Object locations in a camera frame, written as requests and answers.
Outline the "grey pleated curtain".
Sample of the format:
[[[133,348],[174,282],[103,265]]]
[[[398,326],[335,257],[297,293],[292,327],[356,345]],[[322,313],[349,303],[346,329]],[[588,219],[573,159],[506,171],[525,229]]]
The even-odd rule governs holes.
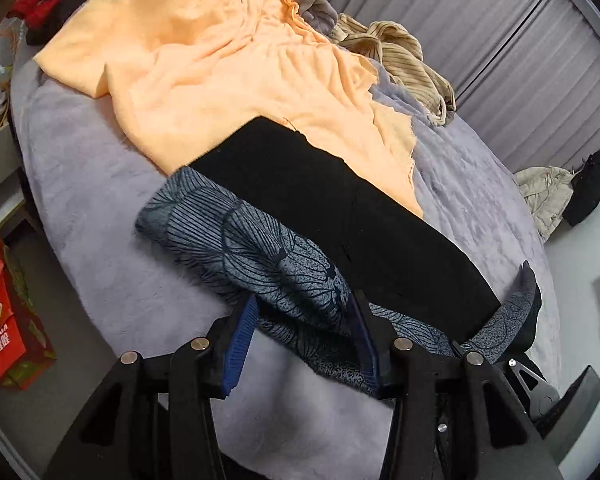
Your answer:
[[[511,170],[600,150],[600,12],[591,0],[328,0],[402,24],[453,86],[458,114]]]

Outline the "black hanging jacket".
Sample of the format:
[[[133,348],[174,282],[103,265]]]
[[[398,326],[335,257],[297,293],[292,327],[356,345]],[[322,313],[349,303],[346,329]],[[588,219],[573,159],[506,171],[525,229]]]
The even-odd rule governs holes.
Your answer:
[[[562,213],[572,228],[588,218],[600,203],[600,150],[593,153],[571,180],[573,193]]]

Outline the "blue grey patterned garment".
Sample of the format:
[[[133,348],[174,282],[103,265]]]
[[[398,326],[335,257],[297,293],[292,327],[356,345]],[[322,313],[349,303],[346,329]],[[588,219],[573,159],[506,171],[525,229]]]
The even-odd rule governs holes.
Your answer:
[[[379,353],[352,289],[312,240],[189,167],[148,200],[136,228],[231,304],[256,298],[260,330],[314,372],[380,396]]]

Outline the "grey mauve garment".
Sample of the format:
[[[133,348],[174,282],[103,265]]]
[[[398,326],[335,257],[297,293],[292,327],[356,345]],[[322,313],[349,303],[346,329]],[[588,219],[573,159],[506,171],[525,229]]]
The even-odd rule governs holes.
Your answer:
[[[299,14],[321,34],[328,36],[338,22],[338,13],[327,0],[296,0]]]

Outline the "tan striped garment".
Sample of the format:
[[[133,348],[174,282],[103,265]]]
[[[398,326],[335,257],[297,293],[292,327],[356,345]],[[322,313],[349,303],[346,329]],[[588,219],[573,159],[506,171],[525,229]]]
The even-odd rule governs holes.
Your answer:
[[[376,21],[364,25],[340,13],[329,37],[340,47],[378,62],[392,82],[407,88],[436,126],[445,126],[453,119],[456,101],[452,84],[425,62],[422,45],[401,24]]]

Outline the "cream puffer jacket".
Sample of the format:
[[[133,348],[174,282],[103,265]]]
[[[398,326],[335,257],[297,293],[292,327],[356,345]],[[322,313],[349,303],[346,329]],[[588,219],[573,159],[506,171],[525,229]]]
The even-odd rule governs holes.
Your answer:
[[[574,173],[560,167],[530,167],[516,172],[515,179],[539,236],[545,243],[562,222],[573,188]]]

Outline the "lavender plush bed cover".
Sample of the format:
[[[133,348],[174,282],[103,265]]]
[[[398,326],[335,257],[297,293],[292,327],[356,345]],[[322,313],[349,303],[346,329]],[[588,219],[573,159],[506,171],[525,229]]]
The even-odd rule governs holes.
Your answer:
[[[559,312],[544,245],[512,174],[466,122],[434,128],[409,98],[414,183],[428,223],[471,258],[498,296],[523,262],[542,292],[530,358],[556,384]],[[12,117],[45,234],[99,333],[114,351],[168,353],[204,333],[225,304],[193,273],[135,233],[164,177],[129,144],[108,99],[47,78],[22,54]],[[236,390],[216,402],[221,450],[270,479],[375,479],[391,411],[314,373],[268,336],[253,337]]]

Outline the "black pants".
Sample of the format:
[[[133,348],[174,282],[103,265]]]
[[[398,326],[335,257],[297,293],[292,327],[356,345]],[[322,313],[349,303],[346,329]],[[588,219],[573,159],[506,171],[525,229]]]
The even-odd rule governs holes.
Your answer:
[[[189,166],[312,240],[368,301],[458,342],[501,305],[460,248],[301,133],[257,117]]]

